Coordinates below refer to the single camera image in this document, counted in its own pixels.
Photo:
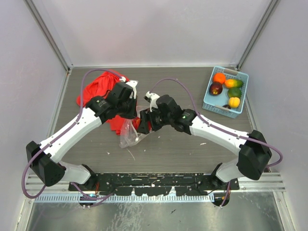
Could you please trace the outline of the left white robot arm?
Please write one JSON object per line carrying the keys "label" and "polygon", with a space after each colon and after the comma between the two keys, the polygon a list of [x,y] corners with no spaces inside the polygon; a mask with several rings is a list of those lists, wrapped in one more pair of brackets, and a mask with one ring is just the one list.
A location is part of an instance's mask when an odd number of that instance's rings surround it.
{"label": "left white robot arm", "polygon": [[30,168],[45,186],[60,181],[79,184],[84,190],[95,188],[98,176],[87,165],[73,165],[62,161],[64,155],[85,135],[116,115],[126,119],[137,116],[137,81],[118,82],[106,97],[95,96],[89,100],[73,120],[51,137],[26,146],[27,157],[34,158]]}

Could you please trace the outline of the clear polka dot zip bag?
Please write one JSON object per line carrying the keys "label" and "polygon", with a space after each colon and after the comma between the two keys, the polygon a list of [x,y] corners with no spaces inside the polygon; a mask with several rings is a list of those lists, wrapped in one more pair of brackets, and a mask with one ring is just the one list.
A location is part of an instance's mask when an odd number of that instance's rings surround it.
{"label": "clear polka dot zip bag", "polygon": [[[137,117],[140,118],[140,112],[146,108],[146,106],[137,106]],[[119,146],[122,149],[134,146],[148,136],[148,134],[139,133],[132,125],[132,120],[133,119],[124,119],[124,123],[121,127]]]}

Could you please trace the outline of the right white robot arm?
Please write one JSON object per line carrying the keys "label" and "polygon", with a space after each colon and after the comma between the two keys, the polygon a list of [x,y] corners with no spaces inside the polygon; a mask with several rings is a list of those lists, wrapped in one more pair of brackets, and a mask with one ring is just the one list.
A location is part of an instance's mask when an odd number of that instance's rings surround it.
{"label": "right white robot arm", "polygon": [[272,157],[261,132],[247,133],[215,123],[195,110],[181,109],[169,95],[148,92],[144,98],[150,107],[140,112],[139,133],[148,134],[170,125],[178,132],[205,138],[236,155],[234,160],[218,164],[211,173],[209,181],[215,189],[221,190],[240,177],[260,179]]}

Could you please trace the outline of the red tomato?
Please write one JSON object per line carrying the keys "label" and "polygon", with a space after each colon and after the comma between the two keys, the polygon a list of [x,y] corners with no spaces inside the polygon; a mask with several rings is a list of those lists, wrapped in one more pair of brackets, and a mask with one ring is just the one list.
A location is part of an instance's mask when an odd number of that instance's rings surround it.
{"label": "red tomato", "polygon": [[153,131],[153,129],[152,129],[152,125],[151,125],[151,123],[150,122],[148,122],[148,128],[149,128],[149,131],[151,132],[151,131]]}

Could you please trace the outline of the red pepper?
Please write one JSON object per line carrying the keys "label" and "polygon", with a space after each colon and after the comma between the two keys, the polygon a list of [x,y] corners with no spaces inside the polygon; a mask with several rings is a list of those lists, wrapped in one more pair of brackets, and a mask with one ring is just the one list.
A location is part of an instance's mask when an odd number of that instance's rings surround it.
{"label": "red pepper", "polygon": [[134,126],[135,129],[137,129],[140,125],[140,118],[137,117],[135,119],[132,120],[132,125]]}

